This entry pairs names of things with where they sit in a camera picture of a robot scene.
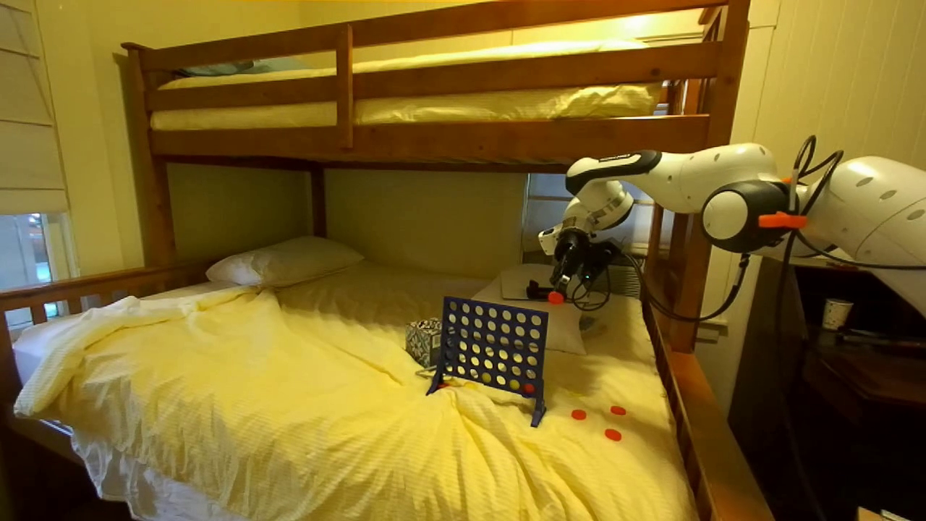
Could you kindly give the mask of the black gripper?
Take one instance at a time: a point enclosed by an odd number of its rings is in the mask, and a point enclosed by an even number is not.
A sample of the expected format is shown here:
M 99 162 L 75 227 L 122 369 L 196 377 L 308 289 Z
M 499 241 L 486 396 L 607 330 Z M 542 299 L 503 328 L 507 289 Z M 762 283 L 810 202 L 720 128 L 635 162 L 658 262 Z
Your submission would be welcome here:
M 604 273 L 613 259 L 612 244 L 593 244 L 585 231 L 561 231 L 557 253 L 552 253 L 552 289 L 570 299 L 574 289 L 590 289 Z

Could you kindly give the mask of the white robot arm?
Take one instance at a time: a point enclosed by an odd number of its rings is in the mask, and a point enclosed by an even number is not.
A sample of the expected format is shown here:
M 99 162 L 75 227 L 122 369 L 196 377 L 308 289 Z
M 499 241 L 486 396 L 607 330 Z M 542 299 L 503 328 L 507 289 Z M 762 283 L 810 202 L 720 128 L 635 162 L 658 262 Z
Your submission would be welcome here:
M 926 173 L 914 165 L 860 157 L 800 182 L 765 146 L 740 141 L 694 154 L 583 157 L 564 186 L 561 220 L 539 235 L 542 253 L 557 259 L 557 289 L 599 276 L 593 235 L 630 214 L 635 186 L 675 214 L 698 214 L 717 250 L 772 259 L 797 231 L 807 254 L 839 250 L 926 312 Z

